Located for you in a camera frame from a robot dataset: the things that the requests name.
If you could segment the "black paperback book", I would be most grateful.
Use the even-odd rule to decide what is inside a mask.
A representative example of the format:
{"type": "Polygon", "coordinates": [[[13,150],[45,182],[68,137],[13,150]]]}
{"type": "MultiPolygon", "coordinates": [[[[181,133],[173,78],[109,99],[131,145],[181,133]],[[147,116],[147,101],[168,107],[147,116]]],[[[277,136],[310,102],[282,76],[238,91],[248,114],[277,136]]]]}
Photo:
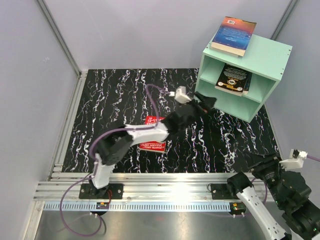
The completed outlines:
{"type": "Polygon", "coordinates": [[[215,88],[236,96],[242,96],[244,79],[247,73],[251,72],[225,63],[215,88]]]}

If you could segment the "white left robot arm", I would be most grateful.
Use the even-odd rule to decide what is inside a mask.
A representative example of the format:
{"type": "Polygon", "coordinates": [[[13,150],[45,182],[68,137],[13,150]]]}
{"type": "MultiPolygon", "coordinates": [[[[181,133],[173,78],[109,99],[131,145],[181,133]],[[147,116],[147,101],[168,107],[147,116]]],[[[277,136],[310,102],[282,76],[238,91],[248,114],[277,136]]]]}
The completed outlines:
{"type": "Polygon", "coordinates": [[[89,180],[91,196],[101,199],[107,195],[112,170],[130,147],[172,139],[200,117],[210,114],[217,101],[215,97],[207,97],[199,92],[189,97],[183,86],[169,94],[179,105],[162,120],[156,119],[155,123],[148,125],[129,125],[116,121],[114,129],[103,133],[93,142],[89,149],[89,155],[94,159],[89,180]]]}

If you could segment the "red treehouse book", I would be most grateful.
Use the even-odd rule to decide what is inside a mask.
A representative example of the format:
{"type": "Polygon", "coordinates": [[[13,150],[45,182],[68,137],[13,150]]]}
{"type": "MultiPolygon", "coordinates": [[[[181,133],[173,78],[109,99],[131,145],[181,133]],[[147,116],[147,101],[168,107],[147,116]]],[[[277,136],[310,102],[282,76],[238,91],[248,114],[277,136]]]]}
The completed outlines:
{"type": "MultiPolygon", "coordinates": [[[[145,124],[155,124],[157,118],[155,116],[147,116],[145,119],[145,124]]],[[[149,142],[143,142],[140,143],[138,148],[140,150],[149,151],[149,152],[157,152],[157,153],[164,153],[166,149],[166,142],[160,142],[160,141],[149,141],[149,142]]]]}

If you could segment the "blue orange sunset book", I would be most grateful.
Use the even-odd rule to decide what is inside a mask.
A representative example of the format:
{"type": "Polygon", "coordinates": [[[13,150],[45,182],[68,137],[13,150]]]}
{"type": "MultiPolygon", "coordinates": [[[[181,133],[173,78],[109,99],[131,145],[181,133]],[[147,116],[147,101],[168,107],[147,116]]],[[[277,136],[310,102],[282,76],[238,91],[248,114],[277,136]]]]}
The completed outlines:
{"type": "Polygon", "coordinates": [[[257,23],[226,16],[210,46],[244,56],[257,23]]]}

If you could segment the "dark blue paperback book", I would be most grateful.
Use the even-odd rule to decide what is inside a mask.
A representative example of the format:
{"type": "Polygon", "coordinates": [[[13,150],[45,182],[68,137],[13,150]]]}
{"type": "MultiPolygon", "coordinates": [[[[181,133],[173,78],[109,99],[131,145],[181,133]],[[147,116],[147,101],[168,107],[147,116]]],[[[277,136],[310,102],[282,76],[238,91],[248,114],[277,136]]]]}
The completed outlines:
{"type": "Polygon", "coordinates": [[[248,72],[248,73],[245,75],[245,79],[243,80],[243,82],[244,82],[244,84],[243,84],[243,91],[242,91],[242,94],[243,94],[243,95],[248,94],[249,89],[250,89],[251,79],[252,79],[252,73],[251,73],[251,72],[248,72]]]}

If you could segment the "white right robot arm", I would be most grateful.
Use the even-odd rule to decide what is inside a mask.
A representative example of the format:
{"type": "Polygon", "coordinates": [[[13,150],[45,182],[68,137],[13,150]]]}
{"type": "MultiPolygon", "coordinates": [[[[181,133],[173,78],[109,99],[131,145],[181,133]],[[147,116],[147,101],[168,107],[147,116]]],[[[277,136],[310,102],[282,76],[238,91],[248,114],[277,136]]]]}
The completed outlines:
{"type": "Polygon", "coordinates": [[[254,217],[267,240],[318,240],[320,209],[310,201],[311,188],[301,173],[285,170],[276,154],[252,154],[248,168],[269,190],[290,232],[282,228],[257,196],[256,190],[243,172],[227,179],[226,192],[240,199],[254,217]]]}

